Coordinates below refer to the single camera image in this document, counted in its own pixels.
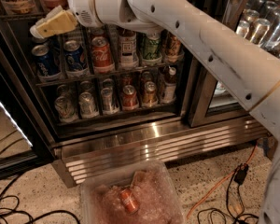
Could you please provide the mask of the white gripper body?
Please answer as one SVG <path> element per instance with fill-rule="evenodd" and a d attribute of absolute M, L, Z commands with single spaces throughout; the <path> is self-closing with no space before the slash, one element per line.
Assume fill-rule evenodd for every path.
<path fill-rule="evenodd" d="M 85 27 L 101 27 L 96 14 L 95 0 L 67 0 L 70 10 L 74 13 L 79 23 Z"/>

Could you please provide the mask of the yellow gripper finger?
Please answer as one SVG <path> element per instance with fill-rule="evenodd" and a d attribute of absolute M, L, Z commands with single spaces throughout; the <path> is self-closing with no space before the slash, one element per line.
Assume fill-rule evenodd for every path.
<path fill-rule="evenodd" d="M 61 6 L 55 7 L 45 18 L 40 19 L 30 28 L 31 35 L 36 38 L 45 38 L 61 34 L 63 32 L 61 26 L 62 14 L 63 8 Z"/>
<path fill-rule="evenodd" d="M 41 37 L 65 34 L 74 31 L 78 25 L 75 16 L 68 10 L 62 10 L 53 16 L 48 15 L 36 23 L 36 34 Z"/>

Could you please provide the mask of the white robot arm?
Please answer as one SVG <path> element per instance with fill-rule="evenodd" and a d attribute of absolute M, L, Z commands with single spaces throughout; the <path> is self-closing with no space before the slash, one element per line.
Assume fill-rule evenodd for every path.
<path fill-rule="evenodd" d="M 277 139 L 259 224 L 280 224 L 280 60 L 187 0 L 68 0 L 68 5 L 54 8 L 31 34 L 50 37 L 80 24 L 115 24 L 149 34 L 166 29 Z"/>

